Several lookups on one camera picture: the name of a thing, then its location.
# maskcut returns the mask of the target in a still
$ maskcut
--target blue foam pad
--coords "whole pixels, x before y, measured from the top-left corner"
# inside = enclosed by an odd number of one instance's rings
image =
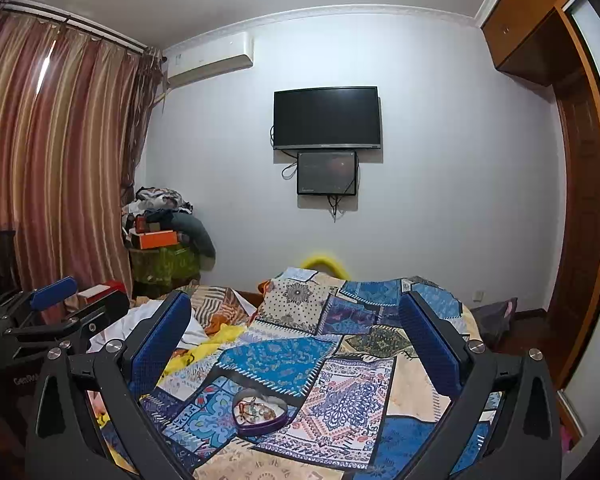
[[[400,298],[398,315],[436,391],[457,399],[462,392],[458,359],[410,294]]]
[[[191,303],[181,292],[133,358],[128,387],[136,399],[153,391],[190,320]]]
[[[78,284],[71,276],[36,290],[29,299],[32,310],[42,311],[78,292]]]

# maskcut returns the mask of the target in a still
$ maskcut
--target green cloth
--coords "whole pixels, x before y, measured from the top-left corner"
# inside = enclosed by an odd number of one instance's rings
[[[129,252],[135,282],[171,287],[172,280],[200,276],[198,254],[180,244],[156,249],[129,249]]]

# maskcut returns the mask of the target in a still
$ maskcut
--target heart-shaped box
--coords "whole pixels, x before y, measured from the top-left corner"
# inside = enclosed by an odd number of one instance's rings
[[[288,406],[284,400],[267,397],[252,388],[234,395],[231,413],[241,436],[271,433],[282,428],[288,421]]]

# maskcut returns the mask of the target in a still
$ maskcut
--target tv screen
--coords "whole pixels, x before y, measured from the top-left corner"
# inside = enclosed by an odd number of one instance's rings
[[[275,92],[273,147],[380,148],[378,87]]]
[[[355,195],[356,152],[298,152],[298,195]]]

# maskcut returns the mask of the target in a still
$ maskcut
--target curtain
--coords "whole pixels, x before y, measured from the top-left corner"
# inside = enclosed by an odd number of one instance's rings
[[[162,53],[154,48],[148,49],[139,61],[126,125],[122,178],[120,180],[121,206],[134,199],[136,167],[144,148],[155,91],[163,78],[161,65]]]
[[[131,291],[120,175],[139,59],[80,30],[0,12],[0,229],[16,229],[25,290],[73,276],[80,287],[119,280]]]

